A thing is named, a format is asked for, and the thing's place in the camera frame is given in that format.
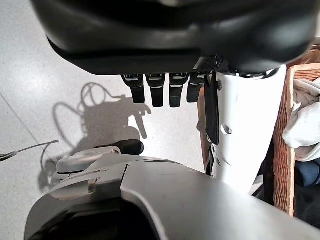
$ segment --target black cable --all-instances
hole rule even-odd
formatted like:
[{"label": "black cable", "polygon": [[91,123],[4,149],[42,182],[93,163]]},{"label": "black cable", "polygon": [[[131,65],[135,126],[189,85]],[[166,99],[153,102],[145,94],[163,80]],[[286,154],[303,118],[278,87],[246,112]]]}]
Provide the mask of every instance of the black cable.
[{"label": "black cable", "polygon": [[58,142],[59,142],[58,140],[54,140],[54,141],[50,141],[50,142],[45,142],[45,143],[29,146],[29,147],[26,147],[26,148],[18,150],[18,151],[12,151],[12,152],[9,152],[7,154],[0,154],[0,162],[3,162],[5,160],[7,160],[7,159],[10,159],[10,158],[16,156],[18,153],[21,153],[23,151],[26,151],[26,150],[29,150],[29,149],[33,149],[33,148],[36,148],[36,147],[39,147],[39,146],[47,145],[47,147],[45,148],[45,149],[47,149],[48,146],[50,146],[51,144],[55,144],[55,143],[58,143]]}]

